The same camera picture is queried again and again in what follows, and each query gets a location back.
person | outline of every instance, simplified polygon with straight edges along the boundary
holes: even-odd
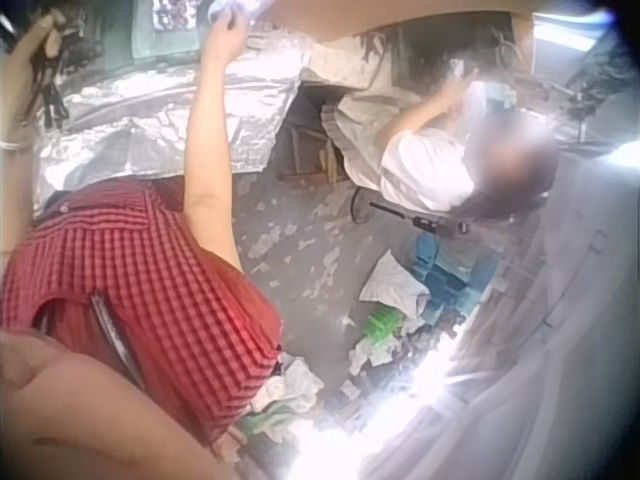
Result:
[[[536,119],[517,112],[481,119],[460,141],[461,103],[475,78],[449,80],[423,100],[408,92],[385,101],[358,93],[337,111],[325,110],[323,123],[350,179],[409,210],[461,219],[538,208],[555,179],[554,141]]]
[[[168,426],[171,422],[209,447],[243,413],[279,358],[280,317],[243,275],[232,230],[224,80],[226,67],[244,49],[247,19],[238,9],[225,9],[204,42],[183,177],[103,181],[58,195],[33,221],[32,135],[24,121],[33,94],[30,58],[40,48],[55,56],[59,22],[55,15],[37,22],[3,69],[1,326],[3,338],[10,339],[9,355],[12,344],[30,345],[14,355],[13,363],[20,371],[23,364],[27,380],[9,381],[18,387],[24,383],[22,393],[12,394],[22,400],[9,402],[4,412],[12,425],[9,432],[19,431],[20,422],[27,437],[41,430],[46,441],[37,443],[36,435],[30,445],[35,451],[58,440],[75,444],[80,440],[74,431],[84,428],[86,440],[94,426],[71,424],[79,417],[88,421],[91,406],[84,402],[97,402],[96,408],[108,411],[103,416],[99,408],[96,412],[99,431],[96,443],[89,442],[94,450],[114,448],[126,460],[126,448],[135,443],[160,431],[168,437],[176,430]],[[46,341],[41,336],[19,339],[25,329],[38,330]],[[61,360],[65,365],[80,362],[77,368],[84,373],[62,381],[64,369],[54,368],[57,373],[45,388],[37,382],[41,370],[48,371],[38,349],[50,351],[43,353],[47,358],[66,359]],[[134,401],[139,406],[129,408],[127,397],[134,395],[122,386],[122,378],[139,390]],[[88,391],[89,386],[95,390]],[[73,398],[78,390],[83,395]],[[152,419],[161,414],[142,412],[151,409],[143,407],[142,394],[172,420],[152,428]],[[129,436],[116,445],[121,427]],[[179,455],[176,450],[167,461],[178,462]],[[202,466],[203,461],[196,463]]]

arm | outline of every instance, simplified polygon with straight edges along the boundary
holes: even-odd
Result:
[[[225,10],[202,53],[185,152],[184,212],[198,244],[242,270],[232,229],[231,158],[224,109],[225,69],[244,48],[246,18]]]
[[[24,35],[2,66],[0,139],[7,143],[24,143],[17,151],[0,150],[2,270],[11,253],[28,233],[33,215],[33,145],[28,141],[31,135],[29,128],[20,125],[32,95],[30,59],[45,39],[47,55],[50,58],[57,56],[60,37],[54,32],[54,25],[62,21],[57,14],[55,18],[54,15],[47,15],[40,19]]]
[[[397,115],[377,133],[376,146],[384,151],[400,132],[409,130],[415,133],[421,130],[428,122],[459,102],[474,79],[475,72],[464,80],[449,81],[434,97],[424,99]]]

floor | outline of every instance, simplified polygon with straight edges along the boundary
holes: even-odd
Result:
[[[302,138],[302,164],[312,169],[318,145]],[[348,378],[348,352],[362,336],[360,289],[387,249],[411,263],[418,230],[384,213],[355,225],[348,181],[278,180],[294,169],[290,143],[281,131],[267,169],[234,178],[234,232],[245,272],[280,311],[283,350],[304,357],[329,394]]]

aluminum foil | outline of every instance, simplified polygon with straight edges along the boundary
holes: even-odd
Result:
[[[225,105],[234,172],[267,165],[293,101],[312,41],[268,24],[254,26],[247,51],[227,69]],[[165,66],[61,86],[71,120],[41,139],[35,209],[55,190],[107,178],[159,178],[183,172],[197,64]]]

